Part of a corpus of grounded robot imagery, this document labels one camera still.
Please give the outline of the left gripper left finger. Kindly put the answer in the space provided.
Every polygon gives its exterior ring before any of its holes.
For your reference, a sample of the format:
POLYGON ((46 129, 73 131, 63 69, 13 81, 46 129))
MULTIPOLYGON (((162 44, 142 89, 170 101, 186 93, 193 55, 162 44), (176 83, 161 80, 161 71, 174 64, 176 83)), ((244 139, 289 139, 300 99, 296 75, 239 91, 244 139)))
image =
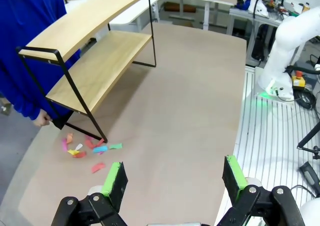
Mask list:
POLYGON ((84 199, 65 197, 60 201, 53 226, 125 226, 119 215, 128 178, 122 162, 114 162, 100 192, 84 199))

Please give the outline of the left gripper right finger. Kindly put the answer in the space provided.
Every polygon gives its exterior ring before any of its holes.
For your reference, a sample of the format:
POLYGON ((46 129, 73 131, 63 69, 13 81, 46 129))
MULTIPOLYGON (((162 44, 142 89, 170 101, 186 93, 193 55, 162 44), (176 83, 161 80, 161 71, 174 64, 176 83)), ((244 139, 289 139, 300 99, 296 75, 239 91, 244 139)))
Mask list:
POLYGON ((219 226, 245 226, 251 217, 260 217, 267 226, 303 226, 305 223, 291 190, 286 186, 267 191, 250 185, 234 155, 224 157, 222 179, 231 207, 219 226))

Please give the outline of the person's right hand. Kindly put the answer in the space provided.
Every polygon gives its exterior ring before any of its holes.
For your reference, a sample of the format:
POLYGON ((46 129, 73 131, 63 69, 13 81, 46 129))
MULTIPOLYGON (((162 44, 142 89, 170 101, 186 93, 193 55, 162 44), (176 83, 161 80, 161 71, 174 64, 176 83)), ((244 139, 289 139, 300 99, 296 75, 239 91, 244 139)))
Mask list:
POLYGON ((38 127, 42 127, 42 126, 49 125, 51 120, 52 119, 49 116, 49 114, 46 111, 41 109, 37 118, 33 120, 33 123, 38 127))

